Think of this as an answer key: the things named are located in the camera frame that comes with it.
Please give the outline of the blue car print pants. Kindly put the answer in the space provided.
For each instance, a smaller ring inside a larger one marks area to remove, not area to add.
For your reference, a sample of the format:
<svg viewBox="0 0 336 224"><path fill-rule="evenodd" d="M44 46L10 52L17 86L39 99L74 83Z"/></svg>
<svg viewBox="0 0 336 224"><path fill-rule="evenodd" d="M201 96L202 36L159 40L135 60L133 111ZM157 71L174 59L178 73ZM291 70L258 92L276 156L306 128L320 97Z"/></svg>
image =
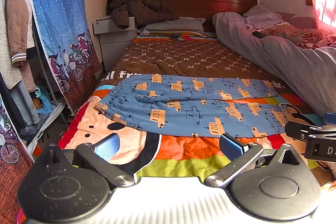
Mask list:
<svg viewBox="0 0 336 224"><path fill-rule="evenodd" d="M137 130L173 136L260 138L281 134L286 105L258 103L277 92L263 80L136 75L96 105L107 118Z"/></svg>

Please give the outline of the grey duvet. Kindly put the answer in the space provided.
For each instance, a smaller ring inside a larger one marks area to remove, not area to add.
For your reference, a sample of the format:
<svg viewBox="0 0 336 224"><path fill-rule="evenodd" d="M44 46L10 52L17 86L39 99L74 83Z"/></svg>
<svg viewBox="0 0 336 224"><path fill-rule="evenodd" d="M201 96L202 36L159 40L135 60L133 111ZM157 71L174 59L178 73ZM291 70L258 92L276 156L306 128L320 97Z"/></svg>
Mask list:
<svg viewBox="0 0 336 224"><path fill-rule="evenodd" d="M262 5L244 15L220 12L212 21L225 46L284 80L318 115L335 111L335 46L308 50L278 36L253 36L253 29L284 22Z"/></svg>

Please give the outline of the floral red pillow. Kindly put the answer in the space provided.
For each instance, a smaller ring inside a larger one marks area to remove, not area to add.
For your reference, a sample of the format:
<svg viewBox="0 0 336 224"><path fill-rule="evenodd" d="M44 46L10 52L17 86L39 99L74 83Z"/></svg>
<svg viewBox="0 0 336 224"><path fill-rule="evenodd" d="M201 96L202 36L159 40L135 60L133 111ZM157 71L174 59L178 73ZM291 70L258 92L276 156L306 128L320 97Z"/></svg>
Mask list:
<svg viewBox="0 0 336 224"><path fill-rule="evenodd" d="M335 46L335 34L315 28L300 29L289 23L279 23L266 28L247 27L252 32L259 32L262 37L278 36L291 41L300 48L316 49Z"/></svg>

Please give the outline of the grey nightstand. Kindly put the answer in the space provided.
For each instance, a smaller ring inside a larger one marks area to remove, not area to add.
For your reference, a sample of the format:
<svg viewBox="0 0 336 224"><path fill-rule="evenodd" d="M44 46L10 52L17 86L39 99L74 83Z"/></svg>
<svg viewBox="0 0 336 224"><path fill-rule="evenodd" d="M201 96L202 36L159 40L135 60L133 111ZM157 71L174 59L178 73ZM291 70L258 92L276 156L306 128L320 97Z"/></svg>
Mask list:
<svg viewBox="0 0 336 224"><path fill-rule="evenodd" d="M111 71L126 47L137 36L134 17L129 17L129 27L118 28L110 16L97 19L93 24L94 34L99 36L102 61L105 71Z"/></svg>

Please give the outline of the grey pillow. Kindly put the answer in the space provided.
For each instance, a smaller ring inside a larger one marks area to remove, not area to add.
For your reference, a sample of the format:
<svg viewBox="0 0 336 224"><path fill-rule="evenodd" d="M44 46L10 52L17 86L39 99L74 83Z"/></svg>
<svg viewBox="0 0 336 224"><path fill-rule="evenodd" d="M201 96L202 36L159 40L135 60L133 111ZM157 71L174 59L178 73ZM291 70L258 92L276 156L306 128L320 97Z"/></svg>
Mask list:
<svg viewBox="0 0 336 224"><path fill-rule="evenodd" d="M140 34L173 33L173 32L193 32L204 35L204 18L180 17L176 20L165 20L159 23L148 24L138 28Z"/></svg>

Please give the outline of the brown puffer jacket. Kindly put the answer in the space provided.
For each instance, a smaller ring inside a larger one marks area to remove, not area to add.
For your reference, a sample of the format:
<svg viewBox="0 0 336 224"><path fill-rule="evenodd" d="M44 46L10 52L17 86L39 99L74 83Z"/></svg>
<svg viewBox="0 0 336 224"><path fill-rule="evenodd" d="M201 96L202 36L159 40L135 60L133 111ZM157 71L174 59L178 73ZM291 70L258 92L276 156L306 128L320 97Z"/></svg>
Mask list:
<svg viewBox="0 0 336 224"><path fill-rule="evenodd" d="M130 17L134 17L139 27L179 19L174 9L162 0L108 0L106 12L121 29L129 27Z"/></svg>

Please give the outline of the wooden headboard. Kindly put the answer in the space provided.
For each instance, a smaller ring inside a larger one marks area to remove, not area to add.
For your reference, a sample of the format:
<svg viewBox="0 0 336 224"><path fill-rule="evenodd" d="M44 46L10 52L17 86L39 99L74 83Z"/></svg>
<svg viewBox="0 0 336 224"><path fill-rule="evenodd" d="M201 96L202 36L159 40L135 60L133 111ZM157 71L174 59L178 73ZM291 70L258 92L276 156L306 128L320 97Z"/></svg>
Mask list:
<svg viewBox="0 0 336 224"><path fill-rule="evenodd" d="M213 31L213 16L220 12L244 14L257 5L257 0L162 0L179 17L204 18L204 31Z"/></svg>

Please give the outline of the blue bicycle print curtain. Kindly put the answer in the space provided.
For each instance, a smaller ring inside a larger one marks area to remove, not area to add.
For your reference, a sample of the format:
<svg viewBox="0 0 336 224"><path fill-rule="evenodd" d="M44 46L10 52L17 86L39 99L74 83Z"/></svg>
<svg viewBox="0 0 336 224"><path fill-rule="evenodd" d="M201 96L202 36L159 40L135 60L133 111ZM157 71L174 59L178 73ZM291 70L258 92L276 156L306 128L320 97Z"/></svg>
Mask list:
<svg viewBox="0 0 336 224"><path fill-rule="evenodd" d="M100 70L84 0L32 0L47 64L68 107L79 109L93 93Z"/></svg>

